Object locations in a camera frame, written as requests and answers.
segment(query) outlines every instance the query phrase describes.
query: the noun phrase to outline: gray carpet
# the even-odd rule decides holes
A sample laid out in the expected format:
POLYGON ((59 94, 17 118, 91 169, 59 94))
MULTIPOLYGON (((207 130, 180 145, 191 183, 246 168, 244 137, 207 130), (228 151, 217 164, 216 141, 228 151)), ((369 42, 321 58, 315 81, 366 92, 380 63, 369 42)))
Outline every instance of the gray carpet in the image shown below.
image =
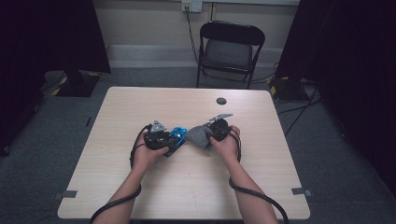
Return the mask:
MULTIPOLYGON (((272 68, 258 68, 253 78, 257 84, 251 89, 268 90, 260 78, 273 72, 272 68)), ((45 87, 61 74, 46 74, 45 87)), ((189 67, 114 68, 112 75, 100 78, 91 98, 51 96, 55 86, 45 90, 40 109, 10 145, 10 156, 0 158, 0 223, 88 223, 59 219, 60 201, 54 200, 53 195, 67 188, 108 88, 194 88, 195 76, 196 69, 189 67)), ((203 82, 227 89, 244 89, 246 85, 213 77, 205 77, 203 82)), ((314 88, 306 86, 309 94, 314 88)), ((279 101, 275 104, 279 112, 304 105, 279 101)), ((285 131, 299 112, 279 115, 285 131)), ((337 118, 325 104, 318 103, 305 110, 287 135, 302 185, 313 193, 307 197, 311 217, 291 223, 396 223, 394 198, 343 134, 337 118)))

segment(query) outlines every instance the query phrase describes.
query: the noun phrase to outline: chair seat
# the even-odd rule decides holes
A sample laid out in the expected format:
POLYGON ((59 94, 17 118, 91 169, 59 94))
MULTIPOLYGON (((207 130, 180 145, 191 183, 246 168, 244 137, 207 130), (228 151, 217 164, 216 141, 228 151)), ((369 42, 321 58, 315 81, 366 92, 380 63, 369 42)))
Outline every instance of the chair seat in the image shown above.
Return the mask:
POLYGON ((207 41, 203 66, 228 67, 248 71, 252 63, 252 47, 210 39, 207 41))

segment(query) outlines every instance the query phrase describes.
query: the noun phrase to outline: crumpled gray cloth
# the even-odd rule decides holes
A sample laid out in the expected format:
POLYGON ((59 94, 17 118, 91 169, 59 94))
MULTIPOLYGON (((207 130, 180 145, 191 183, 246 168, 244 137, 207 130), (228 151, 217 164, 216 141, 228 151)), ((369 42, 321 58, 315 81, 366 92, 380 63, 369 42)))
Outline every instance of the crumpled gray cloth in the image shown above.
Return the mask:
POLYGON ((184 139, 193 142, 196 146, 208 149, 210 147, 209 135, 212 135, 212 130, 209 128, 210 122, 204 125, 196 126, 187 131, 184 139))

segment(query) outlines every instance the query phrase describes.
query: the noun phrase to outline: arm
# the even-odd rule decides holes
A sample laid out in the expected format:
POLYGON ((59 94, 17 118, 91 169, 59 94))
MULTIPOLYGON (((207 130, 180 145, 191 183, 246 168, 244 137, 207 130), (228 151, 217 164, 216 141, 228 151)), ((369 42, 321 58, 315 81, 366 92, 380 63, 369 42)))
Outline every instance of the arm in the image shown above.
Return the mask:
MULTIPOLYGON (((137 145, 145 143, 143 139, 144 135, 145 133, 140 136, 137 145)), ((158 160, 159 157, 161 157, 161 155, 166 153, 167 150, 168 147, 158 150, 151 150, 147 148, 146 145, 138 147, 134 154, 133 169, 108 202, 111 203, 117 199, 135 193, 139 188, 146 171, 155 163, 156 160, 158 160)), ((107 209, 101 213, 93 223, 129 223, 133 208, 134 199, 107 209)))
MULTIPOLYGON (((231 127, 233 129, 232 134, 238 138, 239 129, 233 125, 231 127)), ((224 161, 235 185, 246 189, 253 189, 264 194, 262 189, 254 182, 237 160, 237 144, 231 136, 227 136, 221 142, 210 137, 210 142, 224 161)), ((278 223, 274 208, 267 201, 237 190, 235 191, 235 196, 238 201, 239 211, 245 223, 278 223)))

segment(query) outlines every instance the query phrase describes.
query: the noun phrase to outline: wooden tabletop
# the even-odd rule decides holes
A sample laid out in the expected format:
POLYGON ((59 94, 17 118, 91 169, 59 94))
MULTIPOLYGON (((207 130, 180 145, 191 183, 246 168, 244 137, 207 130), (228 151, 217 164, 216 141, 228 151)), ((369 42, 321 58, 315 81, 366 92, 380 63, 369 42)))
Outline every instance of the wooden tabletop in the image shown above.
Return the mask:
MULTIPOLYGON (((301 183, 268 91, 135 87, 108 90, 67 188, 78 193, 63 198, 58 216, 91 218, 107 203, 130 171, 130 152, 145 125, 157 119, 168 132, 191 129, 224 113, 241 130, 241 163, 250 176, 290 219, 308 218, 305 196, 291 191, 301 183), (227 104, 217 104, 219 97, 227 104)), ((186 142, 147 172, 132 218, 241 219, 228 178, 213 150, 186 142)))

